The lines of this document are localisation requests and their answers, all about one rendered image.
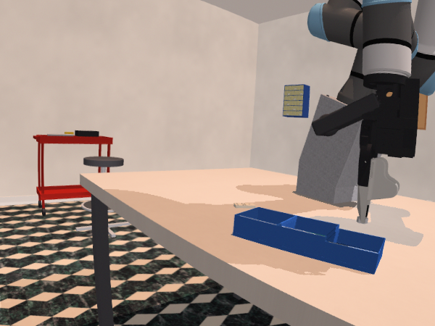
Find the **grey domino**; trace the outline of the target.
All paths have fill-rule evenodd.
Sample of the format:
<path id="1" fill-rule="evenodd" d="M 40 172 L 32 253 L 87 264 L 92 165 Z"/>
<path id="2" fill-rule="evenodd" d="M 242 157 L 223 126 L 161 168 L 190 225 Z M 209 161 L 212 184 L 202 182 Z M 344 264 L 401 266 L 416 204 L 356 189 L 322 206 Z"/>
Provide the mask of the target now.
<path id="1" fill-rule="evenodd" d="M 234 203 L 234 206 L 236 208 L 248 208 L 248 209 L 253 209 L 256 206 L 252 203 Z"/>

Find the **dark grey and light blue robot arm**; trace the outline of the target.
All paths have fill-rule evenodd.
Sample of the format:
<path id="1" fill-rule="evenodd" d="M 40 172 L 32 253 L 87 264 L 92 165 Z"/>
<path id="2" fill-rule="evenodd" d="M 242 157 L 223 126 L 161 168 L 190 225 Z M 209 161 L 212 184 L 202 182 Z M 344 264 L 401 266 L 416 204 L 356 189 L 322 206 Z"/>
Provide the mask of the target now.
<path id="1" fill-rule="evenodd" d="M 420 79 L 420 93 L 434 93 L 435 0 L 418 0 L 414 23 L 410 2 L 329 0 L 311 8 L 307 26 L 313 36 L 357 49 L 349 78 L 336 97 L 347 105 L 313 121 L 316 135 L 332 136 L 379 108 L 377 90 L 363 86 L 364 75 Z"/>

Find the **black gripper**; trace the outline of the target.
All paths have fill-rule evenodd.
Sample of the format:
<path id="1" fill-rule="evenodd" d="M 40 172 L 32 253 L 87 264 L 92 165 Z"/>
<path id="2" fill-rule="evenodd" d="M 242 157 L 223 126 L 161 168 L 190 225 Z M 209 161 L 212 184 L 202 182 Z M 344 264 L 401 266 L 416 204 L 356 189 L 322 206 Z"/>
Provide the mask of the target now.
<path id="1" fill-rule="evenodd" d="M 363 86 L 377 90 L 375 95 L 381 104 L 362 114 L 357 181 L 361 223 L 368 217 L 371 200 L 393 198 L 399 191 L 399 182 L 388 173 L 387 160 L 378 154 L 415 157 L 420 79 L 373 73 L 363 77 Z M 388 92 L 392 92 L 390 97 L 386 96 Z"/>

